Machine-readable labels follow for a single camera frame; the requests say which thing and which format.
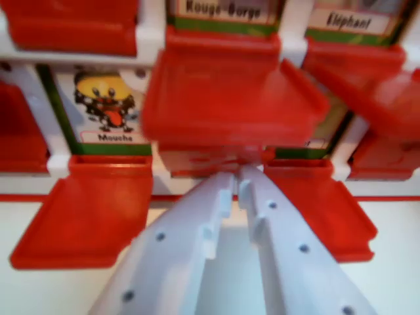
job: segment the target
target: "white plastic arm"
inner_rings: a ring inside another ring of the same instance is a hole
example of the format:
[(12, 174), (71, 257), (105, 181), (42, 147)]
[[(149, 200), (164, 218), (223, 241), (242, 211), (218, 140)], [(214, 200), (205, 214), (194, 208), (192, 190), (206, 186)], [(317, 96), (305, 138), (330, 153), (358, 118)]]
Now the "white plastic arm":
[(376, 314), (268, 177), (243, 167), (238, 195), (240, 207), (247, 209), (251, 242), (259, 250), (268, 315)]
[(213, 175), (147, 227), (89, 314), (193, 315), (233, 188), (233, 174)]

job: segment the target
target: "white plastic frame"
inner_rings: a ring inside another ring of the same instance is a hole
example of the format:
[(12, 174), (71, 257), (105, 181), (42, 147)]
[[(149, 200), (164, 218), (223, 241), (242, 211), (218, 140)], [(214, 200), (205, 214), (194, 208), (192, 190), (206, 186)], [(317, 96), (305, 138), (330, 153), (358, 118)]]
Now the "white plastic frame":
[(0, 70), (0, 79), (22, 91), (50, 152), (49, 175), (2, 174), (0, 194), (48, 194), (59, 178), (69, 174), (70, 151), (34, 66), (22, 62), (9, 64), (10, 71)]

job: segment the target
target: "red tray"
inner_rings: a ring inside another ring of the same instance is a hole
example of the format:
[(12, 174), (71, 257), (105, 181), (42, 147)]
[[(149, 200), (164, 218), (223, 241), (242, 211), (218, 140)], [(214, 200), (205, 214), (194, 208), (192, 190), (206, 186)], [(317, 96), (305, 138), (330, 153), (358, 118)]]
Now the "red tray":
[(152, 73), (143, 130), (172, 145), (298, 146), (329, 109), (277, 37), (175, 32)]
[(376, 227), (342, 182), (331, 178), (326, 159), (276, 160), (265, 174), (301, 212), (314, 233), (339, 262), (368, 261)]
[(10, 256), (17, 269), (112, 266), (146, 225), (152, 158), (73, 156)]
[(420, 73), (405, 72), (405, 53), (310, 42), (303, 68), (360, 114), (379, 135), (420, 140)]

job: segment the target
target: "green border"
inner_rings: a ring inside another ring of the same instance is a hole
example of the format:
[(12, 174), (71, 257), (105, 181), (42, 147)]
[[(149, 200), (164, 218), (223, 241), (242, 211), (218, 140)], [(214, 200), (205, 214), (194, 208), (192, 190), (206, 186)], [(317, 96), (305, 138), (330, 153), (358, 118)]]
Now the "green border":
[(216, 20), (199, 20), (192, 18), (173, 19), (173, 24), (180, 30), (194, 30), (203, 32), (226, 32), (245, 35), (267, 36), (277, 32), (279, 22), (274, 25), (248, 24), (238, 22), (225, 22)]
[(378, 36), (315, 29), (307, 29), (305, 36), (311, 37), (316, 41), (375, 46), (389, 46), (394, 38), (393, 35)]
[(44, 89), (61, 125), (62, 132), (66, 137), (70, 150), (73, 154), (89, 155), (124, 155), (124, 156), (150, 156), (152, 148), (149, 144), (92, 144), (80, 143), (76, 141), (72, 126), (68, 120), (66, 111), (61, 102), (60, 95), (54, 84), (54, 79), (47, 65), (39, 64), (36, 66), (41, 78)]

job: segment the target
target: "cartoon face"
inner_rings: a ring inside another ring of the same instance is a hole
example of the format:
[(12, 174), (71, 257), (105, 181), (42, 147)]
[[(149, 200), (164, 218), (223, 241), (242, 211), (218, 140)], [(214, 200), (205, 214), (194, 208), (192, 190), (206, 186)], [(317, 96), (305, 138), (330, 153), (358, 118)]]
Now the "cartoon face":
[(93, 75), (77, 82), (76, 89), (89, 98), (107, 103), (112, 100), (125, 100), (131, 94), (130, 88), (119, 75)]

